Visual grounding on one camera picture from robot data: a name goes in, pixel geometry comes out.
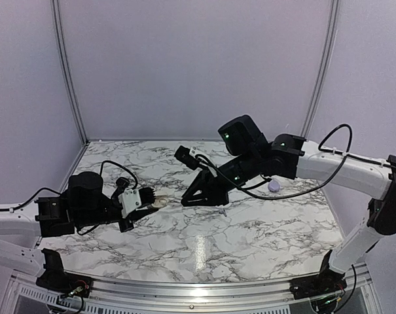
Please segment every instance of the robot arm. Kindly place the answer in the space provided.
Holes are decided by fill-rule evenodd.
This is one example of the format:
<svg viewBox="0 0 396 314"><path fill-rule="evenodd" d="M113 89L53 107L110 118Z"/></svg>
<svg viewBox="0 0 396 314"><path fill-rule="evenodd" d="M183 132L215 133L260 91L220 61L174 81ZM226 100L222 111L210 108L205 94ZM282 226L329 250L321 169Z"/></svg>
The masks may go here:
<svg viewBox="0 0 396 314"><path fill-rule="evenodd" d="M230 190L260 174L326 181L345 155L335 148L323 152L317 143L289 134L281 134L269 143L249 116L230 121L218 132L229 153L236 156L218 168L223 175L214 177L210 165L202 163L199 155L193 156L193 150L179 147L175 154L191 169L203 169L183 194L184 206L226 205ZM351 265L381 238L396 234L396 157L383 160L350 156L358 159L346 158L331 182L370 195L368 212L347 238L325 255L318 275L291 281L296 299L332 292L340 289L339 285L346 287L343 278Z"/></svg>
<svg viewBox="0 0 396 314"><path fill-rule="evenodd" d="M39 198L27 206L0 211L0 235L56 237L73 234L85 226L119 223L121 232L134 222L158 211L152 188L127 189L128 180L117 180L117 189L108 198L102 194L103 179L93 172L69 178L68 189L59 197ZM0 265L37 277L40 287L70 293L90 286L91 278L67 273L60 254L48 249L28 249L0 239ZM83 290L88 296L88 289Z"/></svg>

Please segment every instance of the black bracket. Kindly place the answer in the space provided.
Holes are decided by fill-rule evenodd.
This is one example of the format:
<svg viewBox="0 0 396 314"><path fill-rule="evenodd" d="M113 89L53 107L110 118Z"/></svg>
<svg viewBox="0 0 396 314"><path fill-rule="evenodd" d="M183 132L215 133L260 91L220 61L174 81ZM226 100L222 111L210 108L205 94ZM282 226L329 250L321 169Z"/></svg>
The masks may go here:
<svg viewBox="0 0 396 314"><path fill-rule="evenodd" d="M387 161L393 166L389 175L391 184L383 200L372 198L369 202L368 227L384 236L391 236L396 234L396 156L389 155Z"/></svg>
<svg viewBox="0 0 396 314"><path fill-rule="evenodd" d="M201 170L182 195L183 206L218 206L229 203L228 191L209 170Z"/></svg>
<svg viewBox="0 0 396 314"><path fill-rule="evenodd" d="M64 271L61 256L56 251L43 249L42 253L45 255L45 272L36 280L38 287L62 294L69 294L77 287L83 287L79 295L88 298L93 282L91 277Z"/></svg>
<svg viewBox="0 0 396 314"><path fill-rule="evenodd" d="M329 251L321 263L320 272L317 275L294 278L291 280L290 291L294 299L311 298L322 294L345 289L348 284L343 278L344 273L336 273L330 269L329 259L332 251Z"/></svg>

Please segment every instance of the white backdrop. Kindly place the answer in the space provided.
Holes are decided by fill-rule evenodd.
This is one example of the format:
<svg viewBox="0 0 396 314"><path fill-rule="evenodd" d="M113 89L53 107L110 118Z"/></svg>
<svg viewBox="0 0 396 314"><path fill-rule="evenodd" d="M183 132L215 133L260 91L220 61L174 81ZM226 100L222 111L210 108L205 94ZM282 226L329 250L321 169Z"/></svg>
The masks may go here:
<svg viewBox="0 0 396 314"><path fill-rule="evenodd" d="M250 114L299 134L330 1L62 0L69 62L91 139L218 139Z"/></svg>

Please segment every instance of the metal frame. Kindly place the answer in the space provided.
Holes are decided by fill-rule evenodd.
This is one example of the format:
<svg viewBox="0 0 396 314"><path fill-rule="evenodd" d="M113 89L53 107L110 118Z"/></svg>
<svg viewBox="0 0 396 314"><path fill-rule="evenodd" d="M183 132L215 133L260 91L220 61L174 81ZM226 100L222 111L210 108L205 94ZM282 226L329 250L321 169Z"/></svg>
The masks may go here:
<svg viewBox="0 0 396 314"><path fill-rule="evenodd" d="M125 138L108 138L108 139L97 139L95 137L90 138L89 142L145 142L145 141L152 141L152 142L159 142L159 141L168 141L168 142L177 142L177 141L183 141L183 142L222 142L223 140L221 138L219 139L202 139L202 138L180 138L180 137L171 137L171 138L163 138L163 137L138 137L138 138L131 138L131 137L125 137Z"/></svg>
<svg viewBox="0 0 396 314"><path fill-rule="evenodd" d="M356 265L357 287L362 289L370 314L379 314L376 294L365 264ZM348 290L353 288L353 273L346 277ZM31 292L22 294L22 287ZM156 283L94 277L89 299L85 300L83 313L264 313L272 308L307 302L294 300L289 292L289 280L273 279L243 283ZM14 313L19 295L54 304L57 292L47 291L35 285L35 278L14 271L0 314ZM79 308L79 300L67 299L68 307Z"/></svg>
<svg viewBox="0 0 396 314"><path fill-rule="evenodd" d="M60 11L59 0L50 0L52 7L52 19L54 22L55 36L57 40L58 55L60 57L60 63L62 68L62 74L64 78L65 87L67 89L68 99L71 106L71 111L73 113L75 125L79 133L81 143L84 145L88 144L88 138L84 124L81 118L81 111L79 107L79 102L77 101L77 95L75 93L73 79L71 78L71 71L68 62L67 51L65 49L64 34L62 29L62 19Z"/></svg>
<svg viewBox="0 0 396 314"><path fill-rule="evenodd" d="M333 52L334 41L336 39L339 8L340 0L332 0L329 15L329 25L327 27L326 41L324 43L320 68L317 75L317 80L315 82L313 94L311 96L310 106L308 107L307 116L301 130L301 136L303 137L307 137L310 132L314 121L315 112L317 111L320 102L321 91L323 90L327 69L329 68Z"/></svg>

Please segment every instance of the marble table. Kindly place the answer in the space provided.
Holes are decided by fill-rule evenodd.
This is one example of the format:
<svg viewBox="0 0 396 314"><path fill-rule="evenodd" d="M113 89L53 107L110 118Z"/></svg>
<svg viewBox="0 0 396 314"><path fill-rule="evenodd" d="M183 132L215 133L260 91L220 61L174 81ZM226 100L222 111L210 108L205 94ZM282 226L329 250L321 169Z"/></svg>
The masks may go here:
<svg viewBox="0 0 396 314"><path fill-rule="evenodd" d="M341 241L321 191L280 201L256 200L231 191L230 204L224 207L226 217L216 207L182 207L181 195L198 172L174 158L179 145L197 147L218 165L231 158L222 142L91 143L76 173L99 171L101 161L113 160L130 168L141 185L167 193L170 204L137 222L130 232L120 233L116 224L104 225L85 236L43 239L41 248L57 250L67 270L90 275L142 281L238 282L318 271L323 255ZM105 165L106 195L111 195L121 175L121 169ZM276 195L317 184L276 179L282 186ZM273 195L265 186L256 192Z"/></svg>

